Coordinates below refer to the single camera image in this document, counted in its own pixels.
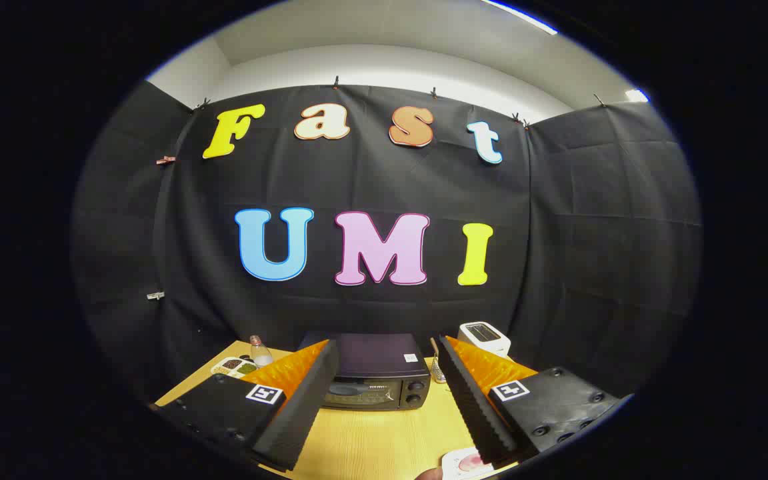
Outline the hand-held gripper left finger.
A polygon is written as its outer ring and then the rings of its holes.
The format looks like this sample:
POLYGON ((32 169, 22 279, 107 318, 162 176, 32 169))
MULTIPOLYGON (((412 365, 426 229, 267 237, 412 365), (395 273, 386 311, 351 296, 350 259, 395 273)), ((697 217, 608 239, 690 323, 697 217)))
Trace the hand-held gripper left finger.
POLYGON ((292 471, 338 366, 326 339, 241 379, 213 374, 153 410, 229 461, 292 471))

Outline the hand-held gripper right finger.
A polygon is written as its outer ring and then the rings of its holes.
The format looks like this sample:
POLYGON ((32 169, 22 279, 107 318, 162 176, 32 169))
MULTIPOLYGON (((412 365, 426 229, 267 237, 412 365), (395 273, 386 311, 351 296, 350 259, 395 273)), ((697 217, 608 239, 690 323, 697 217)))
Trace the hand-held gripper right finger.
POLYGON ((624 406, 566 367, 534 371, 448 335, 440 367, 482 461, 530 463, 564 449, 624 406))

